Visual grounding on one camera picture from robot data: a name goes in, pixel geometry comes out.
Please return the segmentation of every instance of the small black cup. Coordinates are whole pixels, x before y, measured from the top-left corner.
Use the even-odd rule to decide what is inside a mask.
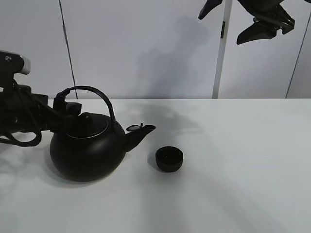
[[[175,172],[183,164],[183,152],[176,147],[163,147],[155,153],[157,166],[165,172]]]

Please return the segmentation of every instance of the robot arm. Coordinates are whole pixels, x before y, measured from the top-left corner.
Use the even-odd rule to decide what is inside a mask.
[[[238,37],[237,44],[253,40],[272,39],[277,30],[283,34],[289,33],[295,27],[295,20],[280,5],[284,0],[238,0],[239,3],[254,16],[254,24],[244,30]],[[211,10],[220,5],[223,0],[207,0],[200,12],[203,19]]]
[[[33,147],[40,143],[41,131],[58,132],[70,127],[81,113],[81,104],[67,103],[65,98],[55,98],[53,108],[48,106],[48,96],[33,94],[31,88],[18,85],[14,74],[28,74],[30,61],[19,54],[0,51],[0,143]],[[33,132],[36,137],[21,142],[13,133]]]

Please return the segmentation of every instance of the kettle lid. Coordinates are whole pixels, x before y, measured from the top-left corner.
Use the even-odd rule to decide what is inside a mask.
[[[90,138],[106,131],[109,126],[108,117],[101,114],[82,113],[66,133],[73,138]]]

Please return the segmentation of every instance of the black lid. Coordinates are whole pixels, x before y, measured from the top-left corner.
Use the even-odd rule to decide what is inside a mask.
[[[165,172],[175,172],[183,164],[183,152],[176,147],[163,147],[155,153],[157,166]]]
[[[74,138],[90,138],[107,130],[109,122],[104,115],[82,113],[67,129],[67,135]]]

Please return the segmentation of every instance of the kettle handle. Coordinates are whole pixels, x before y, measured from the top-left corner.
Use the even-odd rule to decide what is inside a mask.
[[[65,100],[66,95],[68,95],[69,92],[72,90],[90,91],[90,92],[95,93],[99,97],[101,97],[103,99],[103,101],[105,101],[106,105],[108,106],[110,119],[111,119],[111,129],[114,130],[114,125],[116,123],[115,113],[113,111],[113,107],[112,107],[112,104],[111,104],[109,98],[102,91],[100,91],[99,89],[92,87],[92,86],[73,86],[73,87],[67,88],[64,91],[58,93],[56,95],[56,98],[62,98]]]

